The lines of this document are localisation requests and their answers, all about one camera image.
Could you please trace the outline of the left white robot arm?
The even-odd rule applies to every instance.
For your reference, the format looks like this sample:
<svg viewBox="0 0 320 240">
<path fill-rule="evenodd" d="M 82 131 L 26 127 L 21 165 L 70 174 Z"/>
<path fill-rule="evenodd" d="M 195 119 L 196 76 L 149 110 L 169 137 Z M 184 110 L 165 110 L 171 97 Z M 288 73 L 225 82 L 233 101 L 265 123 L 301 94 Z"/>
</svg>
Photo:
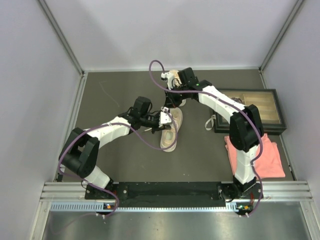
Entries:
<svg viewBox="0 0 320 240">
<path fill-rule="evenodd" d="M 114 191 L 111 184 L 113 180 L 97 166 L 99 150 L 140 127 L 159 130 L 163 112 L 158 110 L 151 113 L 151 106 L 149 98 L 139 96 L 132 107 L 107 123 L 87 130 L 74 128 L 62 148 L 59 164 L 96 186 L 96 192 L 102 198 L 109 198 Z"/>
</svg>

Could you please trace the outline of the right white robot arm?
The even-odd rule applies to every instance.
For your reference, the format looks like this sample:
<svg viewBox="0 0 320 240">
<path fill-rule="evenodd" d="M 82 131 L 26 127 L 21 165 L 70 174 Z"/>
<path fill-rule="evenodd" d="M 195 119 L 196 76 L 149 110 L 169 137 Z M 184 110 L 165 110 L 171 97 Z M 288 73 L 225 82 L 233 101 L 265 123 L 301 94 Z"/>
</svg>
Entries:
<svg viewBox="0 0 320 240">
<path fill-rule="evenodd" d="M 229 139 L 236 149 L 236 170 L 233 175 L 232 198 L 245 198 L 260 181 L 255 161 L 262 155 L 264 130 L 258 108 L 245 106 L 220 92 L 207 80 L 198 80 L 192 68 L 176 73 L 163 71 L 166 82 L 165 106 L 178 107 L 183 100 L 192 99 L 211 108 L 229 124 Z"/>
</svg>

